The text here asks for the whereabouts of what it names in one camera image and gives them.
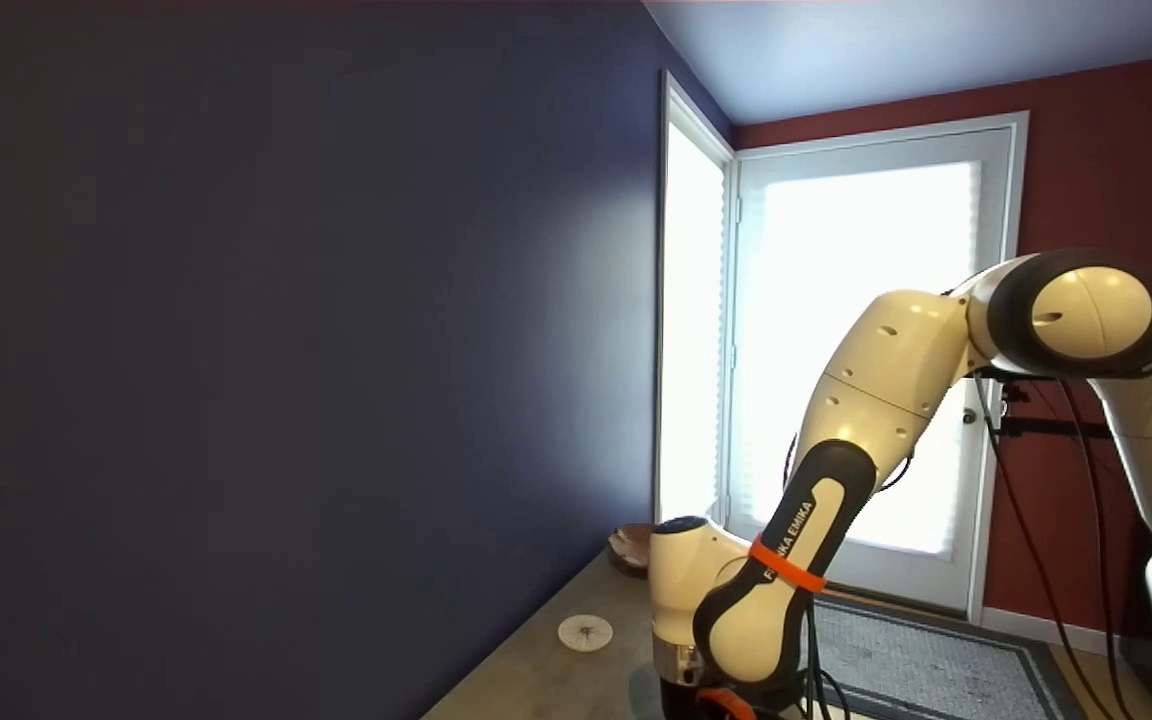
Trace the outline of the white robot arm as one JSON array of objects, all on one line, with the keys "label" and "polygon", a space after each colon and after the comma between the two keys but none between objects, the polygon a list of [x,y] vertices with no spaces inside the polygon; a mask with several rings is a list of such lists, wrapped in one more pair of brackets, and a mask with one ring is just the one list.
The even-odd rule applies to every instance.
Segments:
[{"label": "white robot arm", "polygon": [[885,292],[829,356],[762,525],[674,516],[646,538],[652,666],[674,720],[781,720],[805,699],[805,619],[845,538],[914,459],[951,455],[954,390],[988,372],[1087,386],[1152,533],[1152,277],[1032,251],[949,292]]}]

